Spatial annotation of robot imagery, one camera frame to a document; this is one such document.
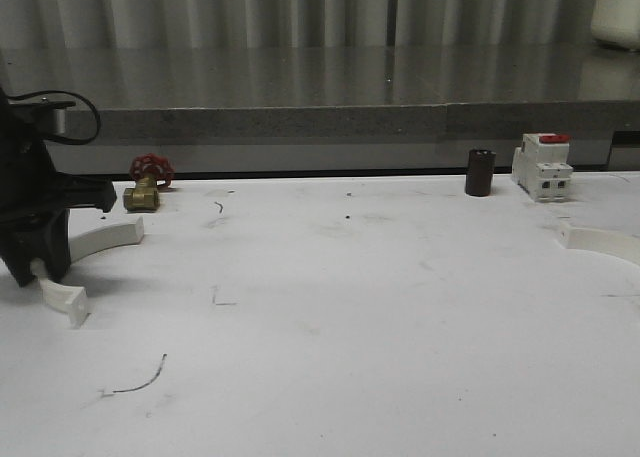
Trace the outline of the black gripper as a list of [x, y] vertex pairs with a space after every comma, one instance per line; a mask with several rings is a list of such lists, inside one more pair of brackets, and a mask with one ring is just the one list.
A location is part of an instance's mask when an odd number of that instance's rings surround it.
[[[40, 132], [34, 125], [33, 111], [42, 101], [82, 102], [93, 116], [95, 130], [84, 138]], [[116, 202], [116, 192], [109, 180], [57, 171], [46, 143], [88, 145], [101, 128], [96, 106], [76, 92], [1, 93], [1, 224], [51, 213], [43, 230], [42, 260], [55, 282], [62, 280], [71, 265], [69, 209], [95, 208], [108, 213]], [[38, 254], [33, 237], [30, 230], [1, 228], [1, 258], [20, 287], [35, 279], [31, 263]]]

